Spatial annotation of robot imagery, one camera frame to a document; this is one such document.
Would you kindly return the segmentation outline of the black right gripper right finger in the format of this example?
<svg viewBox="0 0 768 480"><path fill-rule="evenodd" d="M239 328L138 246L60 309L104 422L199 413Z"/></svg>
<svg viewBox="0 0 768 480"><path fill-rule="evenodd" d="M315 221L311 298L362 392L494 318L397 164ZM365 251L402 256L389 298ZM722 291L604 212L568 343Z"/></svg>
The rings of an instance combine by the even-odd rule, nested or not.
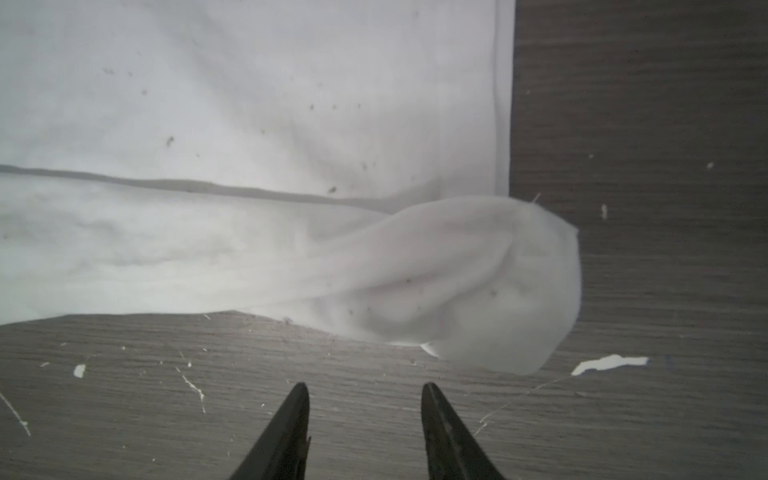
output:
<svg viewBox="0 0 768 480"><path fill-rule="evenodd" d="M505 480L436 383L422 388L421 421L430 480Z"/></svg>

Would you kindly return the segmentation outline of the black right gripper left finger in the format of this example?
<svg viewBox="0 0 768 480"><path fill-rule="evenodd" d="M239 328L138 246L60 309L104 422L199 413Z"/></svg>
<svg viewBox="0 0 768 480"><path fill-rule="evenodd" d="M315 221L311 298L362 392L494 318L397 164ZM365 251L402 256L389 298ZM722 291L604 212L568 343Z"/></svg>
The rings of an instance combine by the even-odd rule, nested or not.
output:
<svg viewBox="0 0 768 480"><path fill-rule="evenodd" d="M304 480L311 438L307 385L293 386L230 480Z"/></svg>

